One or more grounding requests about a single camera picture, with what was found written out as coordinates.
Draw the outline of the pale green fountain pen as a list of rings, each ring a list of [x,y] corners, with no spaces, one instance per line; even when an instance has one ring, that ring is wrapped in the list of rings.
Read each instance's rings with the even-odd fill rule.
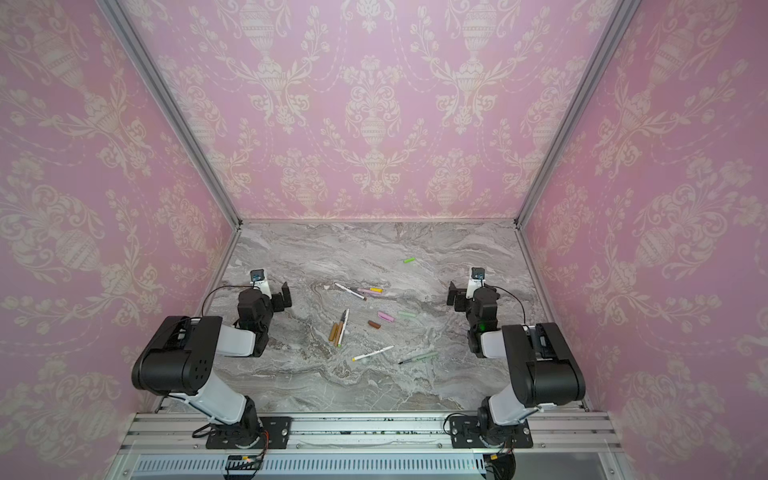
[[[398,362],[398,365],[405,365],[405,364],[420,362],[420,361],[424,361],[424,360],[427,360],[427,359],[434,358],[436,356],[438,356],[438,352],[424,353],[424,354],[421,354],[421,355],[418,355],[418,356],[414,356],[412,358],[408,358],[408,359],[402,360],[402,361]]]

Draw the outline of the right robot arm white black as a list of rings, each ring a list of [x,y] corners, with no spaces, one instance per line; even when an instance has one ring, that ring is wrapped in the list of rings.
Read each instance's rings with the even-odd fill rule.
[[[557,324],[501,326],[499,298],[496,288],[472,279],[465,288],[450,283],[446,304],[465,315],[471,353],[507,363],[507,385],[477,410],[477,436],[490,447],[528,448],[528,419],[548,407],[583,400],[586,380]]]

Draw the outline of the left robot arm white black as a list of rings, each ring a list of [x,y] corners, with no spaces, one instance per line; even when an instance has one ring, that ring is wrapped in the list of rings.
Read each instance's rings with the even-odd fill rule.
[[[286,283],[273,293],[259,278],[240,292],[233,326],[220,316],[169,316],[135,361],[132,384],[201,413],[207,424],[192,436],[205,439],[208,449],[285,449],[292,419],[260,417],[254,400],[230,387],[213,364],[216,356],[260,357],[274,315],[291,306]]]

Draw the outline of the tan brown pen cap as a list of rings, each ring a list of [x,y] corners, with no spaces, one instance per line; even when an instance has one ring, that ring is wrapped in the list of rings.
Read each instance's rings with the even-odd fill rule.
[[[328,340],[331,343],[333,343],[333,344],[335,344],[337,342],[337,338],[338,338],[338,335],[339,335],[340,327],[341,327],[341,323],[340,322],[334,323],[333,326],[332,326],[331,334],[330,334]]]

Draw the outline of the white pen brown tip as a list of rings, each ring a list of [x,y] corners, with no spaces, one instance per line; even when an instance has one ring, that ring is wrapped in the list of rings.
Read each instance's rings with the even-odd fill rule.
[[[350,294],[350,295],[353,295],[354,297],[356,297],[356,298],[358,298],[358,299],[360,299],[362,301],[367,301],[366,297],[363,296],[362,294],[360,294],[360,293],[358,293],[356,291],[353,291],[352,289],[350,289],[350,288],[348,288],[348,287],[346,287],[346,286],[344,286],[344,285],[342,285],[342,284],[340,284],[338,282],[334,282],[334,286],[339,288],[340,290]]]

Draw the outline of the pink pen cap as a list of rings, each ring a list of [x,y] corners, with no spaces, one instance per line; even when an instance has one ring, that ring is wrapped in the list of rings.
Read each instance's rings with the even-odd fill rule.
[[[392,323],[395,322],[395,318],[385,312],[378,311],[377,316],[378,318],[385,320],[387,322],[392,322]]]

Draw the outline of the pink fountain pen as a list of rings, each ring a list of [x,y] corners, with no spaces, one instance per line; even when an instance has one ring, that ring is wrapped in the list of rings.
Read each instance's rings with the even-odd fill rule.
[[[377,292],[371,291],[370,289],[365,289],[365,288],[355,288],[353,289],[353,291],[360,293],[362,295],[373,295],[373,296],[383,295],[383,293],[377,293]]]

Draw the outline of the white pen yellow tip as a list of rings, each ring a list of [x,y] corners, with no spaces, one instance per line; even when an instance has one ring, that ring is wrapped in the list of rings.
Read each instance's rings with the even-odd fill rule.
[[[372,351],[372,352],[369,352],[369,353],[365,353],[365,354],[362,354],[362,355],[355,356],[355,357],[352,358],[352,361],[353,362],[357,362],[357,361],[360,361],[360,360],[363,360],[363,359],[367,359],[367,358],[370,358],[370,357],[382,354],[384,352],[388,352],[389,350],[391,350],[393,348],[394,348],[394,345],[389,345],[389,346],[380,348],[378,350],[375,350],[375,351]]]

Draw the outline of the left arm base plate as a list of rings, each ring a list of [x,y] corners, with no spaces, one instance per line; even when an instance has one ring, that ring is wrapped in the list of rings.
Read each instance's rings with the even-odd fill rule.
[[[292,418],[288,416],[260,417],[253,431],[244,427],[213,427],[205,448],[208,450],[256,449],[268,450],[287,448]]]

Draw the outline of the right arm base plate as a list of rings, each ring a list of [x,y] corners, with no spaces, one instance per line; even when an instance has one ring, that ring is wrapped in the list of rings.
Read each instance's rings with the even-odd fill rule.
[[[490,424],[483,429],[477,416],[450,414],[444,419],[443,430],[450,436],[454,449],[503,450],[529,449],[534,446],[528,422],[509,426]]]

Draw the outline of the aluminium front rail frame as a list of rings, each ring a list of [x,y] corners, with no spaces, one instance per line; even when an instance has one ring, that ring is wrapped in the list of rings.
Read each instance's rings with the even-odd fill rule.
[[[283,450],[208,450],[194,414],[139,414],[109,479],[631,479],[607,414],[581,409],[528,420],[529,449],[454,449],[447,412],[275,413],[292,418]]]

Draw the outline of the left corner aluminium post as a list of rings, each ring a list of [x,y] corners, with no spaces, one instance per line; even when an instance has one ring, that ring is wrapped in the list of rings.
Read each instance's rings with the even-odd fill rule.
[[[118,41],[130,57],[135,69],[176,134],[181,146],[190,157],[220,210],[233,229],[239,230],[242,226],[242,219],[233,201],[206,158],[202,144],[195,137],[189,122],[185,119],[170,87],[161,75],[157,63],[140,38],[138,31],[134,28],[127,9],[119,1],[98,0],[96,4],[112,27]]]

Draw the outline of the corner aluminium post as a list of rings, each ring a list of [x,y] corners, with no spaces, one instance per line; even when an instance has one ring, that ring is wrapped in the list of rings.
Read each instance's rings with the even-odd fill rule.
[[[195,137],[189,122],[185,119],[170,87],[161,75],[157,63],[140,38],[138,31],[134,28],[127,9],[119,1],[98,0],[96,4],[112,27],[118,41],[130,57],[135,69],[176,134],[181,146],[190,157],[220,210],[233,229],[239,230],[242,226],[242,219],[233,201],[206,158],[202,144]]]
[[[565,111],[553,141],[546,151],[541,167],[534,176],[531,187],[524,199],[520,213],[516,218],[516,227],[519,231],[522,231],[530,222],[536,205],[554,173],[559,158],[564,153],[570,137],[589,106],[591,98],[640,4],[641,1],[639,0],[621,0],[616,2],[608,19],[606,29],[587,62],[574,96]]]

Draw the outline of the right corner aluminium post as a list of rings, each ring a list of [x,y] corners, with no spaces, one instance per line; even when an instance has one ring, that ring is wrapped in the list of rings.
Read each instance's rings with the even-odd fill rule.
[[[524,199],[520,213],[516,218],[516,227],[519,231],[522,231],[530,222],[536,205],[554,173],[559,158],[564,153],[570,137],[589,106],[591,98],[640,4],[641,1],[639,0],[621,0],[616,2],[608,19],[606,29],[587,62],[574,96],[565,111],[553,141],[546,151],[541,167],[534,176],[531,187]]]

